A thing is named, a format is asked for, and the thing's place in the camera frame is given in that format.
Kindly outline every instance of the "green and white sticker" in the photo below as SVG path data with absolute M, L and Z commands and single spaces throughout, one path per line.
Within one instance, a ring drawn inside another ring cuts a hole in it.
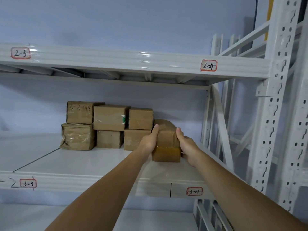
M 121 115 L 122 116 L 122 125 L 125 125 L 125 123 L 126 123 L 126 115 Z

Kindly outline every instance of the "red-bordered label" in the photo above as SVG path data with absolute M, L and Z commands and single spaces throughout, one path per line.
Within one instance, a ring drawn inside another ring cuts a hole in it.
M 201 71 L 216 71 L 218 66 L 218 62 L 216 60 L 206 60 L 203 59 L 201 62 Z
M 36 179 L 34 178 L 22 178 L 19 180 L 20 187 L 36 188 L 38 186 Z
M 188 195 L 188 196 L 200 196 L 200 195 L 203 195 L 203 188 L 201 186 L 198 186 L 198 187 L 188 187 L 186 189 L 186 195 Z
M 11 48 L 11 58 L 30 59 L 31 53 L 29 48 Z

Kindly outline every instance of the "person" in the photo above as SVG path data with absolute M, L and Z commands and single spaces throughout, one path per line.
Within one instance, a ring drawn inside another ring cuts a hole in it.
M 45 231 L 113 230 L 142 165 L 156 146 L 158 130 L 155 125 L 136 150 L 67 206 Z M 203 176 L 235 231 L 307 230 L 292 214 L 202 152 L 180 128 L 176 135 L 184 158 Z

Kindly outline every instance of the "crumpled cardboard box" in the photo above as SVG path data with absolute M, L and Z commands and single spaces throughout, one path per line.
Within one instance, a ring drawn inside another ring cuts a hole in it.
M 130 106 L 94 106 L 93 128 L 102 131 L 124 131 L 128 124 Z
M 68 101 L 66 106 L 66 123 L 92 124 L 93 107 L 104 104 L 105 102 Z
M 143 136 L 149 135 L 150 130 L 131 130 L 124 131 L 124 150 L 133 151 L 137 149 Z
M 129 129 L 152 130 L 153 110 L 143 108 L 131 108 L 129 110 Z
M 95 130 L 92 124 L 68 124 L 62 126 L 60 148 L 70 150 L 91 150 L 95 147 Z
M 100 148 L 120 148 L 123 144 L 123 131 L 97 131 L 96 147 Z
M 152 152 L 152 160 L 159 162 L 180 162 L 180 142 L 176 137 L 176 126 L 164 119 L 154 119 L 159 124 L 157 143 Z

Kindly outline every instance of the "forearm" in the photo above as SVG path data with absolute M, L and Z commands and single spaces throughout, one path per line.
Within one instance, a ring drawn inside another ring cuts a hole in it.
M 137 149 L 72 202 L 46 229 L 111 231 L 145 161 Z
M 200 154 L 196 168 L 236 231 L 307 230 L 301 221 L 207 154 Z

